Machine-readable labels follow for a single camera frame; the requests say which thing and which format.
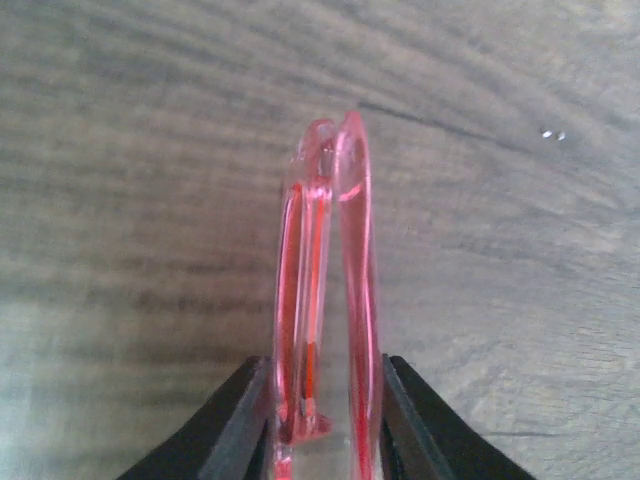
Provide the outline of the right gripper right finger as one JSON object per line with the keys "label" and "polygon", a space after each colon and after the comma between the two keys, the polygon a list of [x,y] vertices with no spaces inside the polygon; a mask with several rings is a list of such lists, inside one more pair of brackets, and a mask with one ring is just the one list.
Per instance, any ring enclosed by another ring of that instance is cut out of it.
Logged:
{"label": "right gripper right finger", "polygon": [[533,480],[474,431],[401,356],[383,356],[385,479]]}

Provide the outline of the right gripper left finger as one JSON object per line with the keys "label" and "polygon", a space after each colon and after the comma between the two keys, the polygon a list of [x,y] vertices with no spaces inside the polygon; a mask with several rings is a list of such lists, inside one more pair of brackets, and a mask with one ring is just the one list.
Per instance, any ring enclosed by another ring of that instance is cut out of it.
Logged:
{"label": "right gripper left finger", "polygon": [[247,358],[177,432],[120,477],[266,479],[270,373],[269,358]]}

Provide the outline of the red transparent sunglasses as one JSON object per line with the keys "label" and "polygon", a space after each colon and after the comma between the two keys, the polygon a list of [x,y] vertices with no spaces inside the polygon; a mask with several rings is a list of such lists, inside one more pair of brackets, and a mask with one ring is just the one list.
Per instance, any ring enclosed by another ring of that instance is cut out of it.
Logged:
{"label": "red transparent sunglasses", "polygon": [[364,120],[312,121],[281,189],[272,349],[274,479],[299,479],[310,443],[346,435],[351,479],[372,479],[382,355],[370,148]]}

